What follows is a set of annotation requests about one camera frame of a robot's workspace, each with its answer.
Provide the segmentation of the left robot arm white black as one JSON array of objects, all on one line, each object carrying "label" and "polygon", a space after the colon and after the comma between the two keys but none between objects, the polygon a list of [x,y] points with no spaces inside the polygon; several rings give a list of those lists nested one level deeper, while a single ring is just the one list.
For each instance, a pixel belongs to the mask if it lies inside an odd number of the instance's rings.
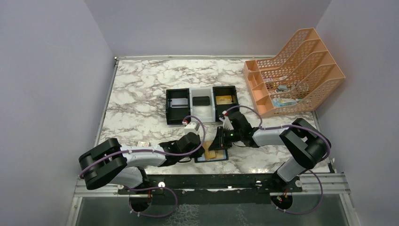
[{"label": "left robot arm white black", "polygon": [[85,181],[88,190],[107,184],[137,188],[146,181],[145,167],[166,167],[183,158],[192,158],[203,151],[204,141],[193,132],[179,140],[149,147],[126,147],[116,138],[110,138],[78,158],[81,167],[79,178]]}]

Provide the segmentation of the gold VIP card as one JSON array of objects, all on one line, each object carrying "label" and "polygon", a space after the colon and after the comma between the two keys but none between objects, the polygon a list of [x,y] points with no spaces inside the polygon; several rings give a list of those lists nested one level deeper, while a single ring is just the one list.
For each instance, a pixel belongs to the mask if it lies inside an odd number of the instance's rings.
[{"label": "gold VIP card", "polygon": [[210,150],[212,141],[206,141],[204,147],[204,158],[205,160],[221,160],[225,158],[224,150]]},{"label": "gold VIP card", "polygon": [[217,105],[230,105],[234,103],[232,96],[216,96],[215,102]]}]

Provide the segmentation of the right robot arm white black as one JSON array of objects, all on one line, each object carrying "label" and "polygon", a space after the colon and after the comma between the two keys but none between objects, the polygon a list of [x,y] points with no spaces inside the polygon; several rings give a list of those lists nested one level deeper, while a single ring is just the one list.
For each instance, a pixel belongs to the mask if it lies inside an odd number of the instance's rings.
[{"label": "right robot arm white black", "polygon": [[230,127],[220,126],[209,150],[227,150],[235,142],[245,147],[259,148],[267,145],[284,145],[291,157],[272,175],[270,185],[282,189],[296,176],[313,169],[326,159],[331,143],[303,118],[279,127],[253,127],[241,112],[228,113],[225,120]]}]

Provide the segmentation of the black leather card holder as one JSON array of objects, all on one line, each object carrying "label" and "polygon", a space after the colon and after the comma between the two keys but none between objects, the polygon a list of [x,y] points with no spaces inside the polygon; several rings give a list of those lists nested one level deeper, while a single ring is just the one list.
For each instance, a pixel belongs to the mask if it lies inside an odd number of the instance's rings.
[{"label": "black leather card holder", "polygon": [[203,144],[204,153],[195,158],[195,163],[205,163],[205,162],[212,162],[212,161],[226,161],[229,159],[228,153],[226,150],[209,150],[212,141],[206,141]]}]

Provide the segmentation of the black white three-compartment tray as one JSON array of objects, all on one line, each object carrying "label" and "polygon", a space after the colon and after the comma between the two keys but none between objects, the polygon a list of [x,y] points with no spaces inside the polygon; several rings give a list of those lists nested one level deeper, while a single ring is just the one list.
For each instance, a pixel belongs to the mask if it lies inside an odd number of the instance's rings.
[{"label": "black white three-compartment tray", "polygon": [[220,122],[223,111],[238,104],[235,86],[167,89],[166,122],[178,125],[187,115],[193,115],[203,123]]}]

